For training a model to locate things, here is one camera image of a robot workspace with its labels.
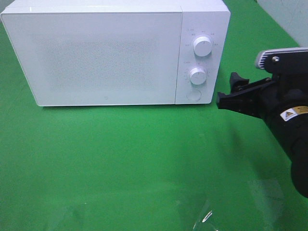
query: green backdrop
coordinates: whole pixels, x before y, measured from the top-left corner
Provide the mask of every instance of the green backdrop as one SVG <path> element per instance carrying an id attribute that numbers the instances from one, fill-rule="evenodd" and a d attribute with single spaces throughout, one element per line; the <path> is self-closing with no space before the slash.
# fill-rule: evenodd
<path id="1" fill-rule="evenodd" d="M 253 0 L 225 2 L 209 105 L 38 107 L 0 25 L 0 230 L 308 230 L 263 121 L 215 105 L 232 71 L 270 77 L 258 52 L 297 44 Z"/>

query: warning label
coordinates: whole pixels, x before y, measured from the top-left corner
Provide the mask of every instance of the warning label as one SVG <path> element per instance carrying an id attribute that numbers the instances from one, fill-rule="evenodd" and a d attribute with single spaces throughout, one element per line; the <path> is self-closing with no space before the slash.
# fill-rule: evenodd
<path id="1" fill-rule="evenodd" d="M 280 114 L 280 116 L 284 121 L 288 121 L 294 118 L 295 116 L 298 116 L 300 114 L 306 114 L 306 113 L 308 113 L 307 106 L 298 106 L 298 107 L 293 107 L 288 110 L 285 110 L 284 112 Z"/>

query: microwave control panel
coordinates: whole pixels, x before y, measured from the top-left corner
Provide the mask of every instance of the microwave control panel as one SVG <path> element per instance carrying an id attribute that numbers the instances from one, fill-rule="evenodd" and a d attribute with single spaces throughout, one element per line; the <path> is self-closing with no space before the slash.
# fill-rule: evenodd
<path id="1" fill-rule="evenodd" d="M 229 23 L 221 12 L 183 12 L 176 104 L 210 103 Z"/>

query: screw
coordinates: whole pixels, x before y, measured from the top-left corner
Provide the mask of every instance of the screw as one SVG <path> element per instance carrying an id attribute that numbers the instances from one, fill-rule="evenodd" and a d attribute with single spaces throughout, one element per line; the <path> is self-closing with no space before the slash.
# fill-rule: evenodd
<path id="1" fill-rule="evenodd" d="M 279 62 L 280 58 L 278 56 L 274 56 L 274 57 L 272 57 L 271 60 L 273 61 L 273 63 L 277 63 L 277 62 Z"/>

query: green tablecloth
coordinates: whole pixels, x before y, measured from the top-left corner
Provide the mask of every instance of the green tablecloth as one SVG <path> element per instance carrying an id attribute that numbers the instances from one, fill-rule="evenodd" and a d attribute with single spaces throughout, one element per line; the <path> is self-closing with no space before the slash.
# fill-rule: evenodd
<path id="1" fill-rule="evenodd" d="M 260 50 L 297 44 L 253 0 L 225 2 L 209 105 L 38 107 L 0 25 L 0 230 L 308 230 L 263 121 L 215 105 L 232 71 L 270 76 L 254 68 Z"/>

